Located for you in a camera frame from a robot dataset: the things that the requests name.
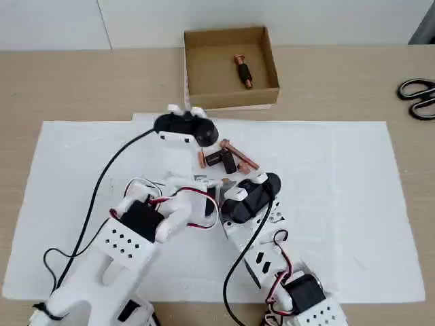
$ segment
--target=black rubber band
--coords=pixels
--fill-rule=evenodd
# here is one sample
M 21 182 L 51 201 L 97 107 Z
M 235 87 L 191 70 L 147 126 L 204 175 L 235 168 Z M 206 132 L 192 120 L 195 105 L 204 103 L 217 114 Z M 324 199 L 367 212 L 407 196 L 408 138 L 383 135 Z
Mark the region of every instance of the black rubber band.
M 50 311 L 48 311 L 47 305 L 44 302 L 34 304 L 33 307 L 38 309 L 39 311 L 42 311 L 52 321 L 61 321 L 62 319 L 64 319 L 64 317 L 54 316 Z

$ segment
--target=screw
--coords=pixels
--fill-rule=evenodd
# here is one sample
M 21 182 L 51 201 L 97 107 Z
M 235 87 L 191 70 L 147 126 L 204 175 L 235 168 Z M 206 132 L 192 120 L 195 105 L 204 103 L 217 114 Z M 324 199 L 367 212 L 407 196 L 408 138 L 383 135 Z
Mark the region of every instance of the screw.
M 235 156 L 240 158 L 242 161 L 244 161 L 246 164 L 248 164 L 253 169 L 258 170 L 260 168 L 260 166 L 258 164 L 256 164 L 253 160 L 251 160 L 245 154 L 243 154 L 241 151 L 239 151 L 237 148 L 232 146 L 230 144 L 230 141 L 228 139 L 224 139 L 223 141 L 221 141 L 220 142 L 220 147 L 226 148 L 228 151 L 230 151 Z

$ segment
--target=scissors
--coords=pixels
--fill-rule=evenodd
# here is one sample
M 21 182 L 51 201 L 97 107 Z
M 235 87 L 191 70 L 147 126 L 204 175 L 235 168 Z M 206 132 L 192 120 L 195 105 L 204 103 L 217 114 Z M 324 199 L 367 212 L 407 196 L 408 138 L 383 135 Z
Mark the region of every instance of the scissors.
M 405 93 L 404 89 L 409 85 L 425 86 L 424 90 L 419 90 L 414 93 Z M 418 120 L 435 120 L 435 110 L 432 114 L 424 114 L 420 109 L 435 104 L 435 81 L 424 78 L 413 78 L 400 84 L 397 92 L 398 98 L 403 101 L 411 101 L 421 99 L 421 101 L 409 107 L 409 114 Z

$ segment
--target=ventilation holes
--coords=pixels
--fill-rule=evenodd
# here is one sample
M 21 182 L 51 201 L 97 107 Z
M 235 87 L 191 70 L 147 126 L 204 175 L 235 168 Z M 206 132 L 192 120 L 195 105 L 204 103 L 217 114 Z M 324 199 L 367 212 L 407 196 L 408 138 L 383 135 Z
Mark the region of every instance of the ventilation holes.
M 263 265 L 263 273 L 266 274 L 269 271 L 269 268 L 271 266 L 271 263 L 269 261 L 266 261 Z
M 259 264 L 263 260 L 264 253 L 258 253 L 256 263 Z

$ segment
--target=black cable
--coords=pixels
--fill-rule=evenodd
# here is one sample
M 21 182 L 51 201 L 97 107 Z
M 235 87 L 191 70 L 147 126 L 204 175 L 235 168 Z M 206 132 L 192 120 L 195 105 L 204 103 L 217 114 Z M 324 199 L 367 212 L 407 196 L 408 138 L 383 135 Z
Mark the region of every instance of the black cable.
M 86 247 L 84 247 L 81 251 L 79 251 L 78 253 L 76 253 L 75 255 L 68 255 L 66 253 L 64 253 L 63 251 L 61 251 L 59 248 L 49 248 L 46 250 L 46 252 L 43 254 L 43 264 L 44 266 L 47 268 L 47 270 L 50 272 L 50 274 L 52 275 L 53 278 L 53 288 L 52 288 L 52 292 L 51 294 L 53 294 L 54 290 L 56 290 L 56 286 L 57 286 L 57 278 L 56 275 L 54 273 L 54 271 L 51 269 L 51 267 L 48 265 L 47 263 L 47 255 L 48 253 L 50 253 L 51 251 L 56 251 L 58 253 L 60 253 L 61 255 L 68 257 L 68 258 L 76 258 L 78 256 L 80 256 L 82 253 L 84 253 L 86 250 L 88 250 L 88 248 L 91 246 L 91 244 L 94 242 L 95 238 L 99 235 L 101 229 L 103 229 L 103 226 L 107 223 L 107 221 L 109 221 L 109 219 L 106 219 L 98 228 L 97 232 L 95 233 L 95 235 L 92 237 L 92 239 L 88 242 L 88 244 L 86 245 Z
M 137 142 L 139 139 L 142 139 L 143 137 L 146 137 L 147 135 L 151 134 L 153 131 L 154 131 L 154 129 L 149 129 L 148 131 L 145 131 L 144 133 L 140 134 L 139 136 L 136 136 L 135 138 L 131 139 L 129 142 L 127 142 L 124 146 L 122 146 L 115 153 L 115 155 L 110 159 L 110 161 L 104 167 L 103 172 L 101 172 L 101 174 L 100 174 L 100 176 L 99 176 L 99 178 L 97 180 L 97 183 L 95 184 L 94 191 L 93 191 L 92 197 L 90 199 L 88 213 L 86 214 L 86 218 L 85 218 L 85 220 L 83 222 L 82 231 L 80 232 L 79 238 L 77 240 L 77 243 L 75 244 L 75 247 L 74 247 L 74 250 L 73 250 L 73 252 L 71 254 L 71 257 L 69 258 L 69 261 L 68 261 L 67 265 L 65 266 L 65 269 L 63 270 L 63 272 L 62 272 L 62 274 L 61 274 L 61 276 L 59 278 L 59 281 L 56 284 L 56 289 L 58 289 L 62 285 L 62 282 L 65 279 L 65 277 L 66 277 L 66 275 L 67 275 L 67 273 L 68 273 L 68 271 L 69 271 L 69 269 L 71 267 L 71 264 L 74 261 L 74 257 L 75 257 L 75 255 L 77 255 L 77 252 L 79 251 L 80 245 L 81 245 L 81 243 L 83 241 L 84 234 L 86 232 L 86 228 L 88 227 L 88 223 L 89 223 L 89 220 L 90 220 L 90 216 L 92 214 L 92 210 L 94 208 L 94 202 L 95 202 L 95 198 L 97 196 L 98 188 L 100 187 L 100 184 L 101 184 L 101 182 L 103 180 L 103 177 L 105 176 L 107 170 L 109 170 L 110 166 L 115 162 L 116 158 L 118 158 L 118 156 L 124 150 L 126 150 L 133 143 Z
M 271 209 L 272 209 L 272 205 L 273 205 L 273 198 L 271 198 L 271 200 L 269 201 L 269 204 L 267 206 L 267 211 L 264 214 L 263 220 L 261 221 L 260 225 L 258 226 L 257 230 L 255 231 L 254 235 L 251 237 L 251 240 L 249 240 L 249 242 L 247 243 L 246 247 L 243 249 L 243 251 L 241 252 L 241 254 L 237 257 L 236 261 L 234 262 L 234 264 L 231 266 L 230 271 L 228 272 L 228 274 L 226 275 L 225 281 L 224 281 L 224 288 L 223 288 L 223 294 L 224 294 L 224 304 L 225 304 L 225 308 L 228 311 L 228 313 L 230 314 L 231 318 L 233 319 L 233 321 L 235 321 L 239 326 L 245 326 L 245 324 L 243 324 L 238 318 L 237 316 L 234 314 L 234 312 L 231 310 L 231 307 L 228 303 L 228 298 L 227 298 L 227 288 L 228 288 L 228 282 L 232 276 L 232 273 L 235 271 L 236 267 L 240 264 L 240 262 L 242 261 L 242 259 L 245 257 L 246 252 L 249 250 L 249 248 L 251 248 L 252 244 L 254 243 L 254 241 L 257 239 L 258 234 L 260 233 L 261 229 L 263 228 L 264 224 L 266 223 L 269 214 L 271 213 Z

